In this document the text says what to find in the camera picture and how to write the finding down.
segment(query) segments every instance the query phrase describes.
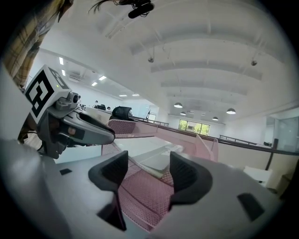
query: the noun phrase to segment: black microphone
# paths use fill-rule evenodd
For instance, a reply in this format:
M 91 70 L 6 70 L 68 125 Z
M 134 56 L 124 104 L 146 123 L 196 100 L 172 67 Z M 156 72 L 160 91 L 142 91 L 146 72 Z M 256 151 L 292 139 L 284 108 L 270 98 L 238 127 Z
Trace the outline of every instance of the black microphone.
M 154 9 L 154 5 L 152 3 L 147 3 L 147 4 L 144 4 L 142 5 L 141 7 L 139 8 L 136 8 L 135 10 L 133 10 L 132 12 L 130 12 L 128 14 L 129 18 L 131 19 L 134 19 L 142 14 L 145 14 L 147 12 L 150 12 L 151 10 Z

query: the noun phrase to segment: plaid shirt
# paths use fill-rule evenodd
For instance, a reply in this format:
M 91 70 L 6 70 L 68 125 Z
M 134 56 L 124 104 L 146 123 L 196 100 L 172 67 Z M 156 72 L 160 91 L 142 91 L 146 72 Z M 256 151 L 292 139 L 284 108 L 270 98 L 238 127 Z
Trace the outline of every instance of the plaid shirt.
M 34 58 L 47 32 L 57 16 L 59 21 L 72 4 L 73 0 L 51 0 L 42 9 L 34 9 L 8 44 L 3 63 L 21 88 L 26 84 Z

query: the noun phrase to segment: fluorescent light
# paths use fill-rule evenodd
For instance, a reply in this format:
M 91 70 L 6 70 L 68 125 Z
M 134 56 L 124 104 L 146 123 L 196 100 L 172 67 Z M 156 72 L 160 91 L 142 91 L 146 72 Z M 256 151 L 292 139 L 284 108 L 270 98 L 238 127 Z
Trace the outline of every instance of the fluorescent light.
M 176 108 L 183 108 L 182 104 L 179 103 L 179 102 L 175 103 L 174 107 L 176 107 Z
M 228 114 L 235 114 L 235 109 L 229 108 L 228 111 L 226 111 Z
M 102 76 L 99 78 L 99 80 L 105 80 L 107 77 L 106 76 Z

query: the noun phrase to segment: pink mesh tray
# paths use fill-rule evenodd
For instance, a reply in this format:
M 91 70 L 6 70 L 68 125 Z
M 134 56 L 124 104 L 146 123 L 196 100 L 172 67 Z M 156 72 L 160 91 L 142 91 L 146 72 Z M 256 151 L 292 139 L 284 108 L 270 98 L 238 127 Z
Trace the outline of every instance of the pink mesh tray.
M 196 134 L 143 122 L 113 119 L 108 126 L 115 131 L 117 139 L 155 136 L 183 146 L 183 153 L 207 160 L 218 159 L 217 139 L 205 137 L 205 141 L 208 140 L 205 143 Z M 119 149 L 114 143 L 102 146 L 103 155 L 115 151 Z M 173 180 L 169 171 L 158 179 L 129 160 L 128 172 L 118 192 L 123 213 L 141 228 L 151 231 L 168 211 Z

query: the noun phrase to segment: window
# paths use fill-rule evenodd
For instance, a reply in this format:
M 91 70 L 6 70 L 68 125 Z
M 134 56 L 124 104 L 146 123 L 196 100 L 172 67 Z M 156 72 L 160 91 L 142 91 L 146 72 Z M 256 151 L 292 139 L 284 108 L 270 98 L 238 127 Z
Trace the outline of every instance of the window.
M 210 131 L 210 126 L 181 119 L 179 121 L 178 129 L 208 136 Z

